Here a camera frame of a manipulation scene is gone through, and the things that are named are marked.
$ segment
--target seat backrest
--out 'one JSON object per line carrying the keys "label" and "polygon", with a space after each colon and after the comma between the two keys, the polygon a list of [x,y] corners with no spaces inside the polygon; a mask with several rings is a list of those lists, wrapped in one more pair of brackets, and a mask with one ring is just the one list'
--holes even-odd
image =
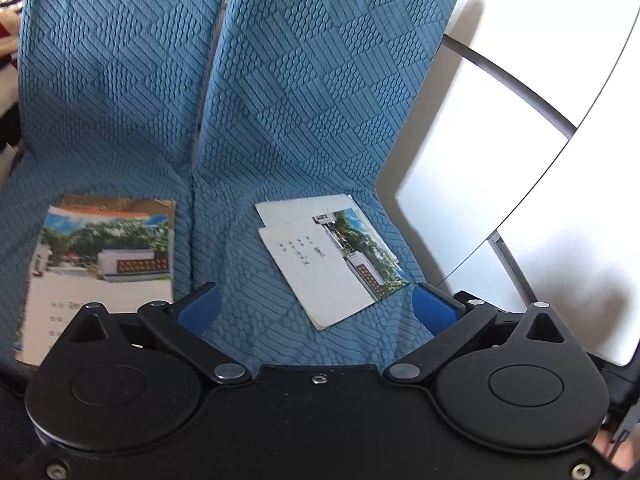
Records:
{"label": "seat backrest", "polygon": [[231,0],[196,158],[373,186],[456,0]]}
{"label": "seat backrest", "polygon": [[20,112],[36,157],[191,160],[223,0],[26,0]]}

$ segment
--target white cabinet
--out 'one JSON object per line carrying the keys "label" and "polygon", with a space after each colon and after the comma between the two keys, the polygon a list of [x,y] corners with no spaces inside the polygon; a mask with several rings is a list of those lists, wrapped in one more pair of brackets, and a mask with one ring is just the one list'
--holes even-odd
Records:
{"label": "white cabinet", "polygon": [[640,338],[640,25],[574,138],[498,228],[541,301],[626,364]]}
{"label": "white cabinet", "polygon": [[[481,9],[471,42],[456,26],[465,6]],[[529,86],[574,125],[604,85],[640,0],[458,0],[448,31]]]}
{"label": "white cabinet", "polygon": [[466,290],[508,312],[527,309],[489,242],[478,247],[438,288],[451,294]]}
{"label": "white cabinet", "polygon": [[[533,108],[466,60],[433,122],[421,122],[423,102],[440,82],[439,70],[428,75],[401,133],[426,135],[396,195],[408,228],[389,211],[416,255],[423,252],[418,242],[435,261],[438,270],[430,272],[418,258],[430,283],[439,283],[482,244],[566,142]],[[399,139],[379,180],[383,203],[381,188],[392,180],[402,151]],[[413,244],[408,230],[417,235]]]}

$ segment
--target silver bolt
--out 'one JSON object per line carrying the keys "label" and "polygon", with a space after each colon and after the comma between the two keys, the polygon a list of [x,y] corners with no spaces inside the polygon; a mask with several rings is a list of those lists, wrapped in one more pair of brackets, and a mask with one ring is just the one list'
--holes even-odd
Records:
{"label": "silver bolt", "polygon": [[389,368],[389,373],[396,379],[415,379],[420,375],[420,368],[411,363],[398,363]]}
{"label": "silver bolt", "polygon": [[591,476],[591,466],[589,464],[578,464],[571,471],[571,478],[574,480],[587,480]]}
{"label": "silver bolt", "polygon": [[239,379],[244,375],[244,367],[239,365],[238,363],[224,363],[216,366],[213,369],[213,373],[217,378],[222,379],[223,381],[231,380],[231,379]]}
{"label": "silver bolt", "polygon": [[51,478],[51,480],[65,480],[66,468],[62,464],[49,464],[47,466],[47,476]]}
{"label": "silver bolt", "polygon": [[316,374],[311,376],[311,382],[313,384],[327,384],[329,378],[325,374]]}

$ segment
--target stack of notebooks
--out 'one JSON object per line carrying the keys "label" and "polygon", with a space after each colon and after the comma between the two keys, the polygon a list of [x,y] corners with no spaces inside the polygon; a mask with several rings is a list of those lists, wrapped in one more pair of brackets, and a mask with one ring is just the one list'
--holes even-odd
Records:
{"label": "stack of notebooks", "polygon": [[135,312],[172,301],[175,202],[67,195],[49,207],[15,337],[38,366],[85,303]]}
{"label": "stack of notebooks", "polygon": [[313,325],[325,329],[409,283],[347,195],[262,202],[260,237]]}

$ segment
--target blue chair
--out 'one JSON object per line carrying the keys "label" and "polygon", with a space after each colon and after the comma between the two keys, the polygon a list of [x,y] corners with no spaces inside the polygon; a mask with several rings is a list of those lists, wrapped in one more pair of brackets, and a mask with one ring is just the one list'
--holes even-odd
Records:
{"label": "blue chair", "polygon": [[374,182],[414,102],[456,0],[231,0],[194,168],[194,285],[222,310],[204,337],[260,364],[385,367],[431,334],[406,287],[319,332],[258,236],[254,204],[346,193],[420,269]]}
{"label": "blue chair", "polygon": [[27,153],[0,194],[0,365],[47,207],[65,192],[177,201],[175,296],[191,288],[191,151],[222,0],[27,0]]}

